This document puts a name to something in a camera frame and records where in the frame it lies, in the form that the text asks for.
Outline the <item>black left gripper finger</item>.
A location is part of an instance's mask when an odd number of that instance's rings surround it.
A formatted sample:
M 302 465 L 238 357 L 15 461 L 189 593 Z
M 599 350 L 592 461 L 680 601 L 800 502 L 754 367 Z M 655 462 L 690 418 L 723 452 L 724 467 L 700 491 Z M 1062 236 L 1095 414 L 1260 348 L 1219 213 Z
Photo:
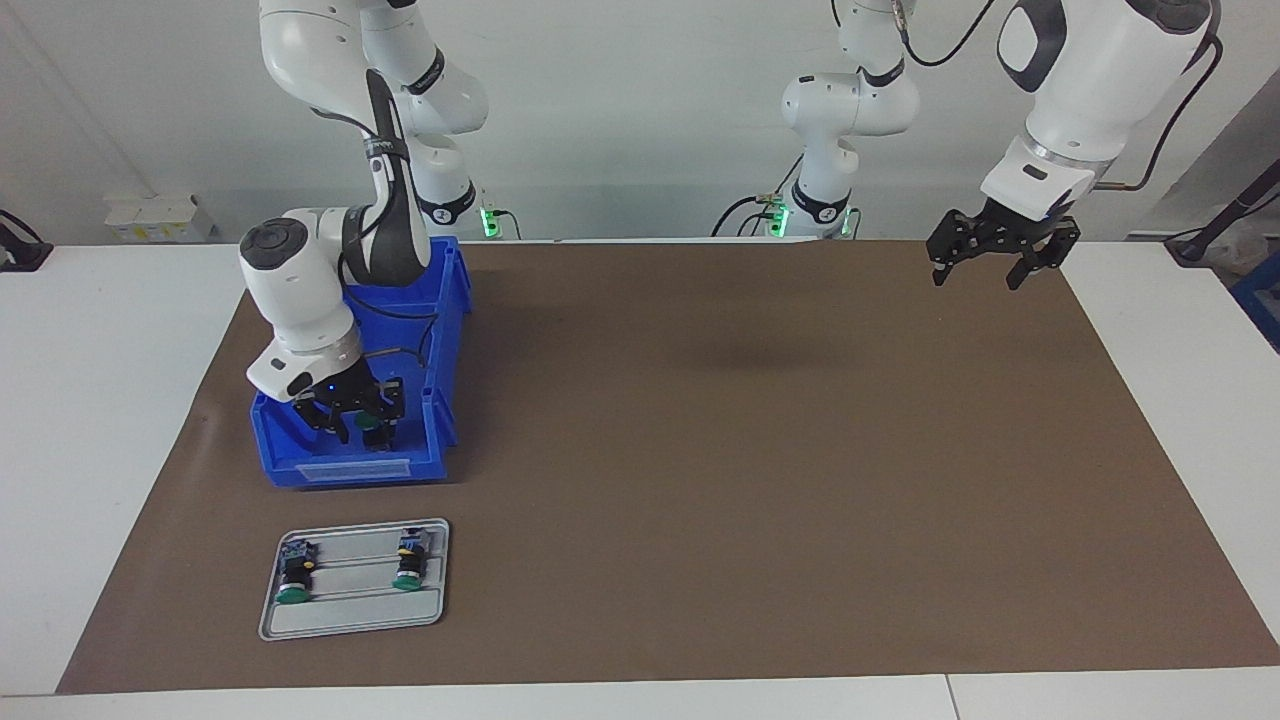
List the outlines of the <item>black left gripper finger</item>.
M 980 236 L 983 222 L 982 214 L 969 217 L 963 211 L 948 211 L 940 220 L 925 241 L 925 251 L 933 265 L 934 287 L 943 286 L 957 264 L 986 252 L 986 242 Z
M 1018 291 L 1024 282 L 1043 269 L 1059 269 L 1080 238 L 1078 228 L 1055 228 L 1036 243 L 1024 243 L 1020 258 L 1006 275 L 1010 291 Z

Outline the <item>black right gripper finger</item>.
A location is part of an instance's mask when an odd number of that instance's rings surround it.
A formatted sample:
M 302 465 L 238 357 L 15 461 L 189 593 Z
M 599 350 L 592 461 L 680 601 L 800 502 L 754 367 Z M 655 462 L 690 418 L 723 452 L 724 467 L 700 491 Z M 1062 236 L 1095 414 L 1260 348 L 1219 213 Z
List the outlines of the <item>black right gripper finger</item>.
M 293 402 L 293 410 L 314 430 L 332 434 L 342 445 L 349 443 L 349 429 L 342 418 L 343 413 L 340 410 L 315 402 Z
M 389 451 L 396 439 L 397 423 L 404 416 L 404 382 L 385 380 L 380 383 L 381 409 L 375 429 L 375 450 Z

